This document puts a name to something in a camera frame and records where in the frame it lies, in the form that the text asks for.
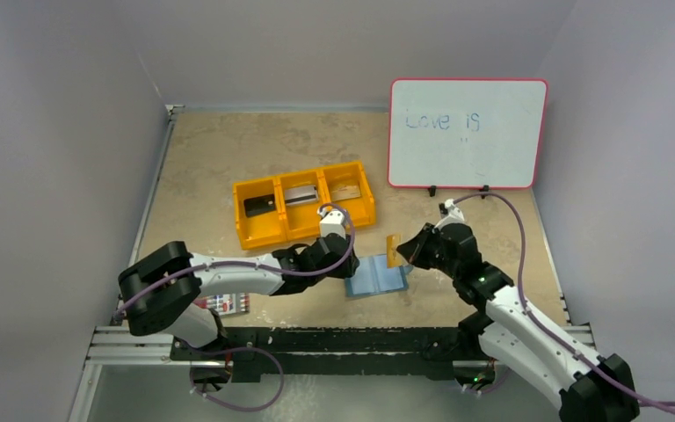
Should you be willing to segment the blue card holder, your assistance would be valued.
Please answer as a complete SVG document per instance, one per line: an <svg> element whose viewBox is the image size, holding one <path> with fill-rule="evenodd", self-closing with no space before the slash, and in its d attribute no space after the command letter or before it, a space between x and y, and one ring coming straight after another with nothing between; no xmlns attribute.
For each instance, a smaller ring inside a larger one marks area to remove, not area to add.
<svg viewBox="0 0 675 422"><path fill-rule="evenodd" d="M359 259L356 273L345 279L345 296L348 298L383 295L407 290L407 276L413 266L388 266L386 254Z"/></svg>

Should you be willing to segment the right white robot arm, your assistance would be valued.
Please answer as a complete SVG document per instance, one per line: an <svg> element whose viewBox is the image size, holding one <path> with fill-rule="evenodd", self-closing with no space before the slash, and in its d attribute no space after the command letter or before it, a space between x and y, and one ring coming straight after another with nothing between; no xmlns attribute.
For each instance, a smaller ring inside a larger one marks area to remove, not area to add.
<svg viewBox="0 0 675 422"><path fill-rule="evenodd" d="M475 307L460 324L461 351L503 362L554 405L560 420L632 421L639 415L637 400L602 377L633 388L627 362L601 356L521 298L512 279L483 259L468 225L437 229L427 223L396 251L416 268L441 271Z"/></svg>

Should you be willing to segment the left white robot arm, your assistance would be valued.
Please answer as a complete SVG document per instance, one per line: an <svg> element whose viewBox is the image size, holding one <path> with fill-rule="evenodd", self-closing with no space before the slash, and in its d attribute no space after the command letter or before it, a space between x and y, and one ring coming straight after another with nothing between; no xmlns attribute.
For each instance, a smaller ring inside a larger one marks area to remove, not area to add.
<svg viewBox="0 0 675 422"><path fill-rule="evenodd" d="M169 242L120 273L122 305L132 335L170 334L214 360L227 347L221 319L196 301L215 295L295 295L325 278L346 279L359 268L349 235L329 234L249 258L191 253Z"/></svg>

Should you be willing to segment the gold card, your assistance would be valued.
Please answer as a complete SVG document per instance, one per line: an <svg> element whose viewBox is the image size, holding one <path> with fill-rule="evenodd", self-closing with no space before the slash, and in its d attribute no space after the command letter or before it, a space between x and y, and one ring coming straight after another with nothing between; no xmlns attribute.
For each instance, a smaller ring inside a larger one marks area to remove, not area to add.
<svg viewBox="0 0 675 422"><path fill-rule="evenodd" d="M403 259L397 251L401 240L400 234L391 234L386 237L387 268L396 268L402 265Z"/></svg>
<svg viewBox="0 0 675 422"><path fill-rule="evenodd" d="M361 196L358 184L338 184L330 188L330 198L333 201L352 200Z"/></svg>

